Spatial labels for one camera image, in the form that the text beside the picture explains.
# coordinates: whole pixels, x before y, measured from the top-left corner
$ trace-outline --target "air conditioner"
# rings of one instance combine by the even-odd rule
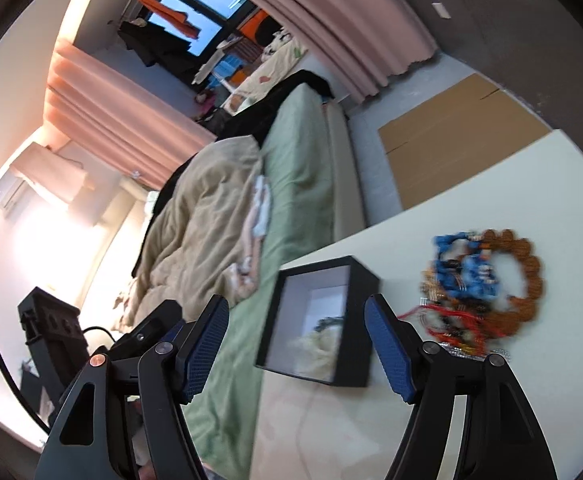
[[[0,209],[5,216],[13,209],[27,188],[27,182],[9,170],[0,178]]]

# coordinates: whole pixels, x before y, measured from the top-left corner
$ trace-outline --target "bracelet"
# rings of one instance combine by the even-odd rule
[[[459,240],[462,251],[446,259]],[[427,332],[438,341],[470,356],[485,356],[490,341],[516,334],[523,322],[536,316],[544,292],[542,263],[527,238],[517,238],[511,229],[500,233],[487,229],[481,234],[437,236],[433,243],[437,256],[423,273],[425,297],[399,319],[418,313]],[[526,297],[507,296],[508,310],[504,311],[495,307],[501,283],[491,264],[492,251],[511,254],[526,280]],[[434,314],[434,321],[427,314]]]

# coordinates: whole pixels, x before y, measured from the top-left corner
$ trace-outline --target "white table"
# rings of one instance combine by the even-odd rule
[[[543,261],[539,316],[504,346],[559,479],[572,480],[583,468],[583,155],[564,133],[286,267],[353,254],[381,278],[381,292],[401,313],[419,300],[431,238],[485,228],[516,230]],[[361,389],[265,372],[251,479],[383,479],[410,413],[375,354],[369,387]],[[464,398],[457,397],[440,479],[453,477],[463,414]]]

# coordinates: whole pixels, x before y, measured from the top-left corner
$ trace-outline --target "pink curtain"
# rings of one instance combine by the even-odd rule
[[[216,138],[67,41],[52,56],[44,122],[154,189]]]
[[[252,1],[293,31],[358,101],[436,50],[405,0]]]

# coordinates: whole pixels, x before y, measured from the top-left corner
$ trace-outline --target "ceiling light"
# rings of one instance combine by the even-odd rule
[[[236,7],[239,3],[241,3],[241,1],[242,0],[233,0],[232,3],[230,3],[230,9]]]
[[[436,10],[436,12],[438,12],[438,15],[441,18],[444,18],[445,20],[451,19],[451,14],[446,9],[446,7],[440,2],[434,2],[433,4],[431,4],[431,6]]]

